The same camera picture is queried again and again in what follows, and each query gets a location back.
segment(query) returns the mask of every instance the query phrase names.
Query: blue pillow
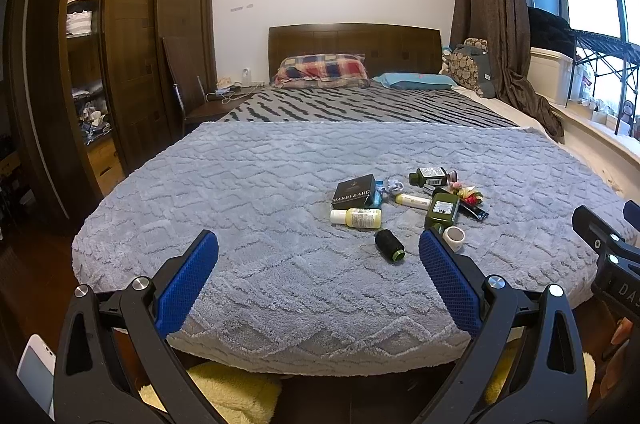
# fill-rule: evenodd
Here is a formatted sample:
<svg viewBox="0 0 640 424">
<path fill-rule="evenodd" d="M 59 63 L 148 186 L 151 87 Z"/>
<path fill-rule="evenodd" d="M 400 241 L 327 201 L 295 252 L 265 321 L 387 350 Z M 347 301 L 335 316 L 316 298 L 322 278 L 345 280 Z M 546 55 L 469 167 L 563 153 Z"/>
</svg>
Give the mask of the blue pillow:
<svg viewBox="0 0 640 424">
<path fill-rule="evenodd" d="M 405 74 L 402 72 L 388 72 L 374 81 L 385 88 L 396 90 L 449 90 L 456 82 L 449 76 L 439 74 Z"/>
</svg>

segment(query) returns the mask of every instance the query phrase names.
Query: wooden headboard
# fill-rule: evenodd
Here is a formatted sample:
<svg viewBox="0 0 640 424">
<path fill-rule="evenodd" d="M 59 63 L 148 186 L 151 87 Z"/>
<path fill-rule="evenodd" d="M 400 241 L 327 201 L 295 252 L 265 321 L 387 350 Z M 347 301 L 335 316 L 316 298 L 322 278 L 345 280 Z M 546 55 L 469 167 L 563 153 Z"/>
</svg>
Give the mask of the wooden headboard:
<svg viewBox="0 0 640 424">
<path fill-rule="evenodd" d="M 385 72 L 437 74 L 442 68 L 440 31 L 401 25 L 335 23 L 269 29 L 269 73 L 284 59 L 308 54 L 364 54 L 370 78 Z"/>
</svg>

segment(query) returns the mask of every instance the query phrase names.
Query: window sill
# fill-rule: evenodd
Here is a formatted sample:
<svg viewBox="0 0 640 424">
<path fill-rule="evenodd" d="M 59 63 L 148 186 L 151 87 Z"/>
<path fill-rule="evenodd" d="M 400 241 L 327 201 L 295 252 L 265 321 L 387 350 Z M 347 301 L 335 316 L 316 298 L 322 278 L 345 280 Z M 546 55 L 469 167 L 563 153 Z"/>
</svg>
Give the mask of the window sill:
<svg viewBox="0 0 640 424">
<path fill-rule="evenodd" d="M 585 131 L 600 139 L 637 168 L 640 168 L 640 141 L 628 135 L 616 135 L 608 126 L 593 122 L 590 118 L 585 117 L 584 107 L 580 104 L 572 102 L 569 102 L 568 106 L 555 104 L 554 102 L 550 102 L 550 104 L 553 112 L 561 120 L 568 120 L 581 125 Z"/>
</svg>

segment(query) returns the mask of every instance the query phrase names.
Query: green bottle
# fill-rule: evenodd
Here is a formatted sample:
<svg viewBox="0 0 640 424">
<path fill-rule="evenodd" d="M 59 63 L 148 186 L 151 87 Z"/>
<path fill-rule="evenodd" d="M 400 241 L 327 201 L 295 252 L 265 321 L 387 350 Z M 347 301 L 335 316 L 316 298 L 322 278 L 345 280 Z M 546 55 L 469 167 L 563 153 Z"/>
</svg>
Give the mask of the green bottle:
<svg viewBox="0 0 640 424">
<path fill-rule="evenodd" d="M 458 219 L 460 198 L 452 193 L 436 193 L 433 195 L 429 212 L 424 219 L 424 228 L 435 228 L 440 234 L 447 227 L 455 225 Z"/>
</svg>

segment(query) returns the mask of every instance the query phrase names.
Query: blue package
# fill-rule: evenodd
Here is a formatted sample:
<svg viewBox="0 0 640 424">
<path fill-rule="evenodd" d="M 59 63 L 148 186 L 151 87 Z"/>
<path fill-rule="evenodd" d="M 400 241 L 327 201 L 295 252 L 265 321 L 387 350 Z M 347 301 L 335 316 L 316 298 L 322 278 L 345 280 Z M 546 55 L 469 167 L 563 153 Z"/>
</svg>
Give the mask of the blue package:
<svg viewBox="0 0 640 424">
<path fill-rule="evenodd" d="M 382 191 L 385 189 L 385 183 L 382 180 L 376 180 L 376 193 L 373 195 L 373 202 L 369 206 L 371 209 L 377 209 L 382 204 Z"/>
<path fill-rule="evenodd" d="M 456 84 L 449 76 L 440 74 L 406 74 L 404 72 L 387 72 L 376 78 L 377 83 L 385 88 L 396 90 L 448 90 Z"/>
</svg>

